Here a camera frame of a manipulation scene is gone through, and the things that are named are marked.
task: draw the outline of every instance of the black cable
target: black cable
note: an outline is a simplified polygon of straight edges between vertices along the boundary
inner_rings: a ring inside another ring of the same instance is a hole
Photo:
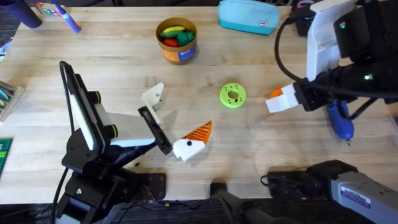
[[[33,210],[33,208],[28,208],[28,209],[23,209],[23,210],[19,210],[19,211],[16,211],[16,212],[12,212],[12,213],[10,213],[10,214],[3,215],[3,216],[0,217],[0,218],[10,217],[11,215],[15,215],[15,214],[18,214],[18,213],[21,213],[21,212],[30,211],[30,210]]]
[[[263,176],[261,177],[261,179],[260,179],[260,182],[261,182],[264,186],[266,186],[266,187],[268,187],[269,184],[267,184],[267,183],[265,183],[264,181],[262,181],[263,178],[271,178],[271,179],[280,180],[280,181],[288,182],[288,183],[295,184],[295,185],[305,185],[305,184],[302,183],[302,182],[298,182],[298,181],[295,181],[295,180],[292,180],[292,179],[279,178],[279,177],[268,177],[267,175],[263,175]]]
[[[120,217],[120,219],[119,219],[119,221],[117,222],[117,224],[119,224],[120,222],[121,222],[121,220],[124,218],[124,216],[126,215],[126,213],[129,211],[129,209],[130,208],[132,208],[133,207],[133,205],[135,205],[136,203],[137,203],[138,201],[136,201],[136,202],[134,202],[134,203],[132,203],[127,209],[126,209],[126,211],[124,211],[124,213],[123,213],[123,215],[122,215],[122,217]]]
[[[362,104],[351,116],[349,116],[346,110],[342,107],[341,102],[336,102],[337,111],[340,116],[347,120],[354,120],[358,116],[360,116],[363,111],[365,111],[369,106],[371,106],[374,102],[376,102],[377,98],[370,98],[364,104]]]
[[[276,62],[279,66],[279,68],[282,70],[282,72],[287,75],[289,78],[293,79],[297,83],[301,85],[306,85],[311,88],[314,88],[316,90],[321,90],[321,91],[329,91],[335,94],[341,94],[341,95],[351,95],[351,96],[357,96],[357,97],[370,97],[370,98],[398,98],[398,93],[384,93],[384,92],[367,92],[367,91],[356,91],[356,90],[345,90],[342,88],[333,88],[330,86],[325,86],[325,85],[319,85],[317,83],[309,82],[307,80],[304,80],[296,75],[294,75],[292,72],[290,72],[282,63],[279,55],[279,41],[280,37],[282,35],[282,31],[285,28],[287,24],[293,23],[293,19],[286,19],[282,25],[280,25],[280,28],[278,30],[278,33],[276,34],[275,38],[275,59]]]
[[[269,187],[268,183],[265,183],[264,181],[262,181],[262,179],[263,179],[263,178],[266,178],[266,177],[267,177],[266,175],[263,175],[263,176],[260,178],[260,182],[261,182],[262,185],[264,185],[264,186],[266,186],[266,187]]]
[[[69,99],[69,91],[67,87],[67,78],[65,76],[65,72],[68,73],[74,73],[72,67],[67,64],[64,61],[60,62],[60,71],[61,71],[61,78],[62,78],[62,83],[63,83],[63,89],[65,90],[65,96],[67,98],[67,107],[68,107],[68,114],[69,114],[69,122],[70,122],[70,131],[73,132],[75,131],[75,126],[73,125],[73,116],[72,116],[72,108],[70,106],[70,99]],[[65,168],[63,171],[63,174],[61,176],[60,182],[58,183],[57,190],[55,191],[54,195],[54,200],[52,202],[52,207],[51,207],[51,219],[50,223],[54,224],[55,223],[55,207],[57,206],[58,202],[58,197],[60,195],[60,191],[63,185],[63,181],[65,180],[65,177],[67,176],[68,173],[68,168]]]

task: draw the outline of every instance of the green toy fruit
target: green toy fruit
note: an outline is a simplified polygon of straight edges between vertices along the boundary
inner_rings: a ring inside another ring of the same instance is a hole
[[[194,36],[191,32],[181,32],[177,34],[178,46],[183,47],[188,45],[194,40]]]

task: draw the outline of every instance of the blue screwdriver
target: blue screwdriver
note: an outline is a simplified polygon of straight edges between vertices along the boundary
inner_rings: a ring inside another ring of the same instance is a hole
[[[335,100],[328,105],[331,125],[333,126],[333,130],[337,136],[341,139],[345,139],[347,144],[350,146],[351,139],[354,137],[354,124],[350,119],[344,119],[341,117],[337,107],[338,103],[344,109],[346,117],[349,117],[347,104],[344,101]]]

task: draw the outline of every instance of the marker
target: marker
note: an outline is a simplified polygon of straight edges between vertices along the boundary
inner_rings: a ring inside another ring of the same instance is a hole
[[[80,26],[72,19],[72,17],[57,3],[57,2],[52,2],[57,10],[60,12],[64,20],[67,22],[67,24],[75,31],[75,33],[79,33],[81,31]]]

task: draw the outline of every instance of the white plastic part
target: white plastic part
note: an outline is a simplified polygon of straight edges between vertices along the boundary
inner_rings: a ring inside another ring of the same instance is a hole
[[[173,152],[177,159],[181,158],[182,161],[187,162],[194,155],[202,151],[205,146],[203,141],[179,139],[173,144]]]
[[[290,84],[282,88],[282,95],[266,100],[269,112],[280,112],[297,106],[299,103],[295,92],[293,84]]]
[[[156,86],[150,88],[142,94],[141,100],[144,102],[145,106],[148,108],[150,114],[155,119],[157,125],[161,126],[162,122],[156,115],[155,110],[157,105],[162,101],[164,84],[159,83]]]
[[[83,116],[83,112],[81,111],[81,108],[76,100],[75,95],[70,95],[70,105],[73,110],[73,114],[75,115],[77,122],[80,126],[80,129],[83,133],[83,136],[85,137],[87,146],[89,150],[94,149],[94,139],[90,133],[90,130],[88,129],[88,125],[86,123],[85,117]]]
[[[324,0],[312,4],[315,17],[307,37],[307,78],[314,81],[317,75],[338,66],[340,51],[333,23],[352,11],[356,0]]]
[[[118,129],[118,136],[111,139],[111,145],[146,146],[155,141],[154,135],[142,116],[107,113],[102,104],[95,104],[95,109],[104,126],[114,124]]]
[[[162,99],[163,90],[164,90],[164,84],[159,83],[156,86],[145,91],[142,94],[142,98],[144,98],[150,104],[151,107],[155,107]]]

